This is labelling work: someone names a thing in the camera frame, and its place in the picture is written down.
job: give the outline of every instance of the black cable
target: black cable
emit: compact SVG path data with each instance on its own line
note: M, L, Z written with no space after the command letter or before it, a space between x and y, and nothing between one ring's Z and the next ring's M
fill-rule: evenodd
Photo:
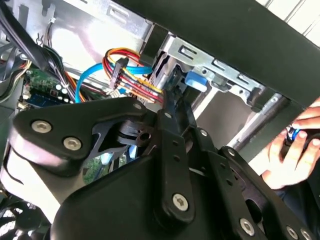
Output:
M20 49L40 70L47 71L49 63L42 48L38 46L3 0L0 0L0 27L13 45Z
M4 93L2 95L0 95L0 101L2 101L4 98L6 98L8 96L8 94L10 94L11 89L14 87L15 78L21 71L23 71L23 69L19 69L15 72L11 73L9 85L6 88L6 90L4 91Z
M2 77L2 80L0 81L0 83L3 83L4 81L6 81L7 78L10 76L10 74L12 73L13 68L14 68L14 64L16 61L17 53L18 53L18 49L16 47L12 48L12 50L9 54L9 57L6 61L4 74L3 74L3 77Z

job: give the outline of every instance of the silver screw head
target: silver screw head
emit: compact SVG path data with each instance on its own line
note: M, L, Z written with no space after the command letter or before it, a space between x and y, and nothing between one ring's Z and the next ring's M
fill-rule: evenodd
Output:
M75 137L67 137L65 140L63 140L63 145L66 149L71 151L77 151L82 146L81 141Z
M34 121L31 124L31 128L35 132L40 133L40 134L46 134L52 130L50 123L48 123L47 121L43 121L43 120Z
M240 219L240 226L243 229L243 231L248 234L249 236L255 235L255 229L254 226L245 218Z
M189 208L189 203L185 196L181 195L180 193L176 193L172 197L173 204L182 212L185 212Z
M278 100L279 100L279 98L277 98L277 97L275 96L275 97L273 97L273 98L271 99L271 102L275 103L275 102L277 102Z
M305 238L306 240L312 240L311 236L309 235L309 233L308 233L306 230L304 230L303 228L301 228L300 231L301 231L302 236L304 236L304 238Z
M164 115L165 115L167 118L170 118L170 119L172 118L172 116L171 116L168 112L165 112Z
M228 149L228 153L231 155L231 156L235 156L236 154L235 154L235 151L233 151L232 149Z
M294 240L299 239L298 234L296 233L296 231L292 227L286 226L286 230Z
M136 109L139 109L139 110L142 109L142 107L141 107L140 104L138 104L138 103L133 104L133 106L134 106Z
M208 133L203 129L200 130L200 133L205 137L208 136Z

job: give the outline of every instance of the green circuit board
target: green circuit board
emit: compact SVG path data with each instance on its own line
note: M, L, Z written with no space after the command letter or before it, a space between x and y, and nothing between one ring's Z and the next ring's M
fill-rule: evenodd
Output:
M31 68L28 71L27 76L29 77L30 89L34 89L47 94L55 94L51 93L51 91L56 92L55 86L59 84L59 82L55 78L36 68Z

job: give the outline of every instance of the power supply cable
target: power supply cable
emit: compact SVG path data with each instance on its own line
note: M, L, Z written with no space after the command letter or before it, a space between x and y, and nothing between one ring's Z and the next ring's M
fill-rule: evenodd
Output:
M3 0L0 0L0 27L13 45L20 49L40 70L47 71L49 63L42 48L38 46Z

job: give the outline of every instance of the screw hole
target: screw hole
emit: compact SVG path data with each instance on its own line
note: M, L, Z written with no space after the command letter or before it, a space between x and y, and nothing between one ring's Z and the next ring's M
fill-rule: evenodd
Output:
M176 162L180 162L180 157L178 157L177 155L174 155L174 156L173 156L173 159L174 159Z
M151 135L149 133L145 132L145 133L140 135L140 140L141 141L146 141L146 140L149 140L150 137L151 137Z
M232 183L229 179L227 179L226 182L227 182L230 186L233 185L233 183Z

